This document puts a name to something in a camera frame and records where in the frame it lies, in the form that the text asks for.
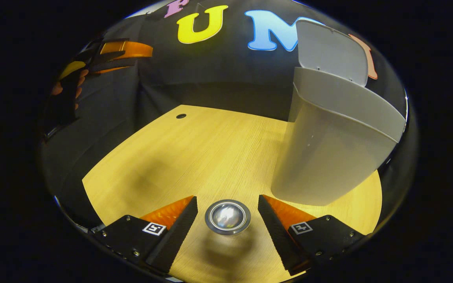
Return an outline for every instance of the pink letter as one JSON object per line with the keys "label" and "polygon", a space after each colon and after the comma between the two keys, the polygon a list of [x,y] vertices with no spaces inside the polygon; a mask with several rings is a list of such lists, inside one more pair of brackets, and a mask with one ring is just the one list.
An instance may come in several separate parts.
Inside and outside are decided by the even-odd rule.
{"label": "pink letter", "polygon": [[183,8],[180,6],[184,6],[188,4],[188,0],[176,0],[174,2],[170,2],[167,4],[167,14],[164,16],[164,18],[167,18],[170,15],[176,14],[178,11],[181,11]]}

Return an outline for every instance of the blue letter m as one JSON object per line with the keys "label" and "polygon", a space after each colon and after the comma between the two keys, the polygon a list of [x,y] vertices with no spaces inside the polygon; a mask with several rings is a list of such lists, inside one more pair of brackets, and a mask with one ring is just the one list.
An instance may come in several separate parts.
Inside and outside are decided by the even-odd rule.
{"label": "blue letter m", "polygon": [[[293,51],[298,43],[296,35],[296,21],[290,26],[276,14],[271,11],[253,10],[246,11],[246,16],[253,19],[254,26],[254,40],[248,43],[251,50],[266,50],[271,51],[277,48],[277,44],[270,40],[270,32],[279,40],[286,51]],[[324,23],[312,20],[311,18],[304,18],[306,20],[325,25]]]}

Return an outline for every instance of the gray plastic lid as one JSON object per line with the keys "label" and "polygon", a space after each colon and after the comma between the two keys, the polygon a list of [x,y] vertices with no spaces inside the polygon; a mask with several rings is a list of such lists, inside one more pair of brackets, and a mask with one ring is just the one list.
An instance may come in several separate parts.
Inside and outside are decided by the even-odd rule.
{"label": "gray plastic lid", "polygon": [[335,29],[304,19],[296,22],[296,33],[298,61],[302,67],[366,86],[368,61],[359,43]]}
{"label": "gray plastic lid", "polygon": [[300,67],[295,68],[293,84],[302,100],[359,121],[396,143],[400,141],[405,118],[368,88],[337,75]]}

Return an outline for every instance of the wooden table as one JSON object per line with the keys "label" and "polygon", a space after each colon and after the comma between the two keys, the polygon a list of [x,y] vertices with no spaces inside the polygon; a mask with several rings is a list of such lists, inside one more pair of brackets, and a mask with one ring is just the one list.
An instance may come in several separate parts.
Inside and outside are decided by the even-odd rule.
{"label": "wooden table", "polygon": [[[186,117],[177,119],[178,114]],[[140,217],[189,195],[198,215],[169,272],[186,282],[280,282],[284,270],[258,213],[258,195],[273,197],[270,184],[286,122],[233,111],[181,105],[133,134],[84,177],[97,214],[109,225]],[[205,224],[215,201],[235,199],[251,212],[237,236],[213,233]],[[334,215],[367,234],[381,211],[381,183],[374,172],[328,206],[287,202],[316,217]]]}

